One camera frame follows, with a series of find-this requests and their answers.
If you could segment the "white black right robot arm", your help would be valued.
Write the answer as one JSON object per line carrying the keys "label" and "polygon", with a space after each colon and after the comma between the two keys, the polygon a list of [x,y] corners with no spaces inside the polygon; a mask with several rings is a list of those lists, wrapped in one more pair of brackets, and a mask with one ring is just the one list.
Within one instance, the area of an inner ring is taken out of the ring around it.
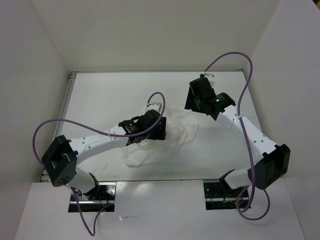
{"label": "white black right robot arm", "polygon": [[254,185],[265,190],[288,171],[291,150],[264,135],[241,112],[226,93],[216,94],[202,74],[189,83],[185,109],[212,117],[250,150],[253,161],[248,167],[233,169],[220,177],[220,193],[229,197],[238,188]]}

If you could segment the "white fabric skirt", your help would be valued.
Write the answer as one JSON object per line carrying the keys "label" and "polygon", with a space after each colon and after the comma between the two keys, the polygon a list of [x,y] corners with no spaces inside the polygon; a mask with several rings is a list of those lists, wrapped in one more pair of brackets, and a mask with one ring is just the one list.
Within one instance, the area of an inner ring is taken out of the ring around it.
{"label": "white fabric skirt", "polygon": [[177,105],[165,108],[165,140],[146,139],[123,149],[124,163],[129,168],[160,164],[177,153],[182,145],[192,142],[199,125],[191,110]]}

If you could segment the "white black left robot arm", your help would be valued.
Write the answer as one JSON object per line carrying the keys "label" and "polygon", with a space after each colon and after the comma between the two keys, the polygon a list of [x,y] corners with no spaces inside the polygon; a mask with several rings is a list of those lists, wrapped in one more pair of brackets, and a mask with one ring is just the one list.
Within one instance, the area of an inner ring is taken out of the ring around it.
{"label": "white black left robot arm", "polygon": [[41,160],[54,187],[75,188],[88,200],[94,200],[102,192],[101,185],[93,173],[81,170],[79,164],[106,151],[144,140],[163,141],[166,123],[166,117],[151,109],[141,116],[118,123],[102,134],[73,139],[60,135],[53,140]]}

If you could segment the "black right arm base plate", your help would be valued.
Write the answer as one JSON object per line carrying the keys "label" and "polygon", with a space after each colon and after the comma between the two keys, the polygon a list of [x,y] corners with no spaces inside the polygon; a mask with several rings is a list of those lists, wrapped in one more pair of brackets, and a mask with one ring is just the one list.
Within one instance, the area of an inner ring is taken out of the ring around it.
{"label": "black right arm base plate", "polygon": [[207,211],[236,209],[237,197],[243,189],[223,189],[218,181],[204,182],[203,188]]}

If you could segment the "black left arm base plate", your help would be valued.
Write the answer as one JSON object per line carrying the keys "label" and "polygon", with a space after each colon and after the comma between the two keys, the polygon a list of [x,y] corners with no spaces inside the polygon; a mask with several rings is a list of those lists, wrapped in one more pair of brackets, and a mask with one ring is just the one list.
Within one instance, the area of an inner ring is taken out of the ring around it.
{"label": "black left arm base plate", "polygon": [[92,199],[89,199],[81,191],[75,189],[71,193],[68,212],[78,213],[76,198],[78,199],[80,210],[83,213],[97,213],[101,209],[103,212],[114,212],[116,197],[116,182],[101,182],[100,192]]}

